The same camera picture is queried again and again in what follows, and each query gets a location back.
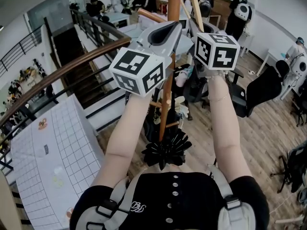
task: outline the office chair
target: office chair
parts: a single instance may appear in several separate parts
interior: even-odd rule
[[[282,81],[290,69],[283,60],[276,63],[276,68],[278,72],[273,67],[268,67],[248,85],[246,92],[241,86],[231,83],[232,101],[239,117],[249,117],[255,106],[272,100],[281,93]]]
[[[301,93],[301,95],[294,98],[294,102],[292,103],[292,107],[294,109],[290,113],[290,114],[295,113],[297,115],[296,127],[300,125],[300,120],[302,120],[301,126],[304,125],[303,114],[306,115],[305,124],[307,123],[307,83],[306,83],[306,80],[302,84],[302,86],[299,87],[298,92]]]
[[[291,193],[295,193],[303,184],[305,186],[305,173],[307,168],[307,147],[302,146],[291,150],[287,154],[287,161],[284,156],[279,156],[283,161],[284,171],[279,173],[272,173],[271,177],[276,175],[284,175],[281,188],[277,191],[280,193],[283,190],[285,183],[288,185],[292,183]]]

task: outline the white desk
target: white desk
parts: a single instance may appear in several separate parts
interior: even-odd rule
[[[68,229],[69,212],[104,158],[75,95],[20,132],[11,152],[18,191],[34,229]]]
[[[135,41],[143,32],[143,30],[140,28],[139,23],[124,26],[122,28],[119,28],[118,30],[131,37],[131,41]],[[116,38],[111,34],[110,38],[116,40]],[[193,46],[192,40],[185,35],[181,35],[176,49],[176,56],[179,56],[183,53],[187,53],[192,46]]]
[[[105,16],[109,17],[110,19],[109,22],[112,24],[126,20],[127,25],[130,25],[130,16],[128,14],[110,12],[110,13],[106,13]]]
[[[263,69],[265,63],[267,63],[269,57],[271,57],[272,59],[274,59],[276,62],[279,61],[279,60],[284,59],[283,56],[282,56],[282,54],[281,54],[281,52],[278,52],[278,51],[276,51],[276,50],[274,50],[274,49],[269,48],[268,54],[267,54],[267,56],[265,57],[265,59],[264,59],[264,61],[263,61],[263,64],[261,65],[260,69],[258,70],[258,72],[257,72],[257,74],[256,74],[257,76],[259,76],[259,74],[261,73],[261,71],[262,71],[262,69]]]

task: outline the black shirt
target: black shirt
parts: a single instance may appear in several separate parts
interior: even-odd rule
[[[233,0],[230,5],[229,5],[229,8],[232,10],[230,15],[229,15],[229,18],[228,18],[228,22],[229,20],[230,21],[233,21],[234,23],[237,23],[237,24],[242,24],[242,25],[245,25],[247,21],[243,21],[242,19],[238,18],[235,16],[235,9],[237,8],[238,4],[240,3],[240,0]],[[248,20],[251,20],[251,16],[252,16],[252,10],[251,10],[251,7],[249,6],[249,11],[248,11]]]
[[[102,1],[97,1],[96,5],[88,3],[86,5],[86,11],[92,17],[97,16],[100,14],[100,11],[103,9],[103,6],[104,4]]]
[[[243,176],[232,181],[230,187],[235,196],[254,209],[256,229],[267,229],[268,203],[255,179]],[[75,230],[80,215],[86,209],[109,199],[112,190],[106,186],[88,188],[73,210],[70,230]],[[136,186],[130,213],[119,229],[213,230],[217,229],[223,206],[224,200],[215,181],[203,173],[143,174]]]

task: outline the white button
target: white button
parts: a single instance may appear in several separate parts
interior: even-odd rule
[[[166,221],[167,223],[173,223],[173,219],[171,219],[171,218],[166,218],[165,221]]]

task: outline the forearm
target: forearm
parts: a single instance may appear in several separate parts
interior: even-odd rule
[[[106,154],[131,158],[144,123],[151,95],[131,95],[125,111],[109,139]]]
[[[132,95],[125,111],[109,139],[104,164],[92,186],[114,187],[126,177],[142,125],[147,114],[151,95],[141,98]]]
[[[251,176],[241,151],[239,123],[224,78],[209,79],[208,88],[218,166],[228,182],[240,176]]]
[[[208,80],[214,147],[240,146],[238,119],[223,77]]]

